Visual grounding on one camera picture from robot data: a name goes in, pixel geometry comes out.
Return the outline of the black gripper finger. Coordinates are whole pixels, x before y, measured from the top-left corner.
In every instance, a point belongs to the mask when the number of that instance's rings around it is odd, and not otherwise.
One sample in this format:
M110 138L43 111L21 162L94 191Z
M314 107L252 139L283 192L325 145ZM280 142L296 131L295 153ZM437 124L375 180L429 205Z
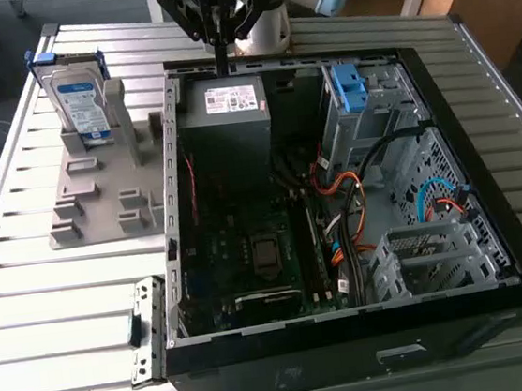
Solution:
M281 0L246 0L236 9L238 0L218 0L217 24L220 40L223 73L229 74L228 46L236 40L244 40L250 34L263 12L280 5Z
M193 41L209 45L214 54L216 74L224 75L216 8L212 0L156 0L161 8Z

